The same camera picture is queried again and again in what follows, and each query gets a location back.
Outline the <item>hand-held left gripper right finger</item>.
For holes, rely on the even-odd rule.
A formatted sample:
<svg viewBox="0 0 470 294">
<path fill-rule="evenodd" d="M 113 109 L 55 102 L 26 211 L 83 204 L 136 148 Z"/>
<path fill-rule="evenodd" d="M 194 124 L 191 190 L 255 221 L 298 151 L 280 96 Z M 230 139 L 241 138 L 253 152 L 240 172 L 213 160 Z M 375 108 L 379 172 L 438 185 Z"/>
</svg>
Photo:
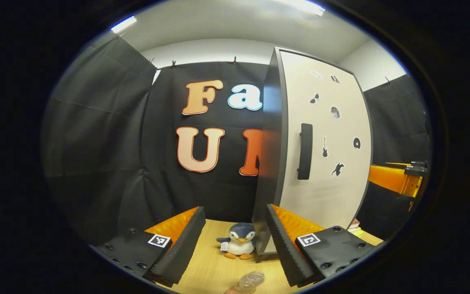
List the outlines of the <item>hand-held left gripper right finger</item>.
<svg viewBox="0 0 470 294">
<path fill-rule="evenodd" d="M 326 229 L 276 205 L 266 223 L 290 286 L 321 282 L 355 265 L 376 248 L 341 226 Z"/>
</svg>

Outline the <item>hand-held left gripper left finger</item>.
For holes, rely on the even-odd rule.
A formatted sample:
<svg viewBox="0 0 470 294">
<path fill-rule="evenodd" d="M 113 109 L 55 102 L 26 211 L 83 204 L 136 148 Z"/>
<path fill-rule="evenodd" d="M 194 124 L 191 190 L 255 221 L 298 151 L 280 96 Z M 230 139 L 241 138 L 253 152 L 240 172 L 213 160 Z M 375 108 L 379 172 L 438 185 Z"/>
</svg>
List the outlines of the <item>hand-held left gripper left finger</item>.
<svg viewBox="0 0 470 294">
<path fill-rule="evenodd" d="M 204 207 L 197 206 L 148 229 L 123 229 L 90 247 L 131 274 L 171 288 L 188 268 L 205 224 Z"/>
</svg>

